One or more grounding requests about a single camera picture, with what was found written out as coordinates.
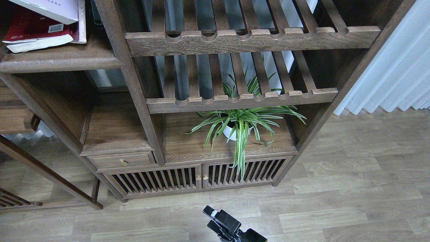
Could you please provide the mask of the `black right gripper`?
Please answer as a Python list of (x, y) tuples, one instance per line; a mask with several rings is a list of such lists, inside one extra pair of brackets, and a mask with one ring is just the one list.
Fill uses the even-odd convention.
[(246, 232), (241, 231), (241, 222), (224, 210), (218, 212), (206, 205), (203, 213), (211, 218), (207, 227), (217, 233), (222, 242), (267, 242), (264, 236), (253, 229), (248, 229)]

